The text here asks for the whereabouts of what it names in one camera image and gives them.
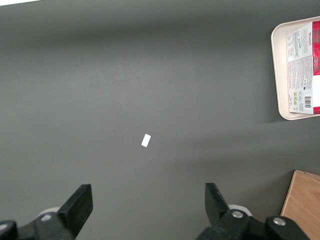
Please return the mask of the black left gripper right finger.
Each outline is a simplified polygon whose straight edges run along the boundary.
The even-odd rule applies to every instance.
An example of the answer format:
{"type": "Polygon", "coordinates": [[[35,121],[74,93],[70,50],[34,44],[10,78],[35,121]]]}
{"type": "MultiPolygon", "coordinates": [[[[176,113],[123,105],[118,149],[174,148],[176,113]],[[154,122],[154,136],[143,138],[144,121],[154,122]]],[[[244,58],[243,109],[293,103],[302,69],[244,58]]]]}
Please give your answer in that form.
{"type": "Polygon", "coordinates": [[[204,205],[210,227],[198,240],[261,240],[259,231],[252,229],[253,217],[240,209],[231,209],[215,183],[205,184],[204,205]]]}

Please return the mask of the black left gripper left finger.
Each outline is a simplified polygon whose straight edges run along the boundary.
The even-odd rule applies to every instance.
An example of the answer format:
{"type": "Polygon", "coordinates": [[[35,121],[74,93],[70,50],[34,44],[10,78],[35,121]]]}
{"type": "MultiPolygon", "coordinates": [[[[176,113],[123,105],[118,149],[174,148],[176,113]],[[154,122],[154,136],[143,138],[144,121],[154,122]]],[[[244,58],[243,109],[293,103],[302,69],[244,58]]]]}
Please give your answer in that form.
{"type": "Polygon", "coordinates": [[[93,211],[92,186],[82,184],[57,210],[18,228],[20,240],[75,240],[93,211]]]}

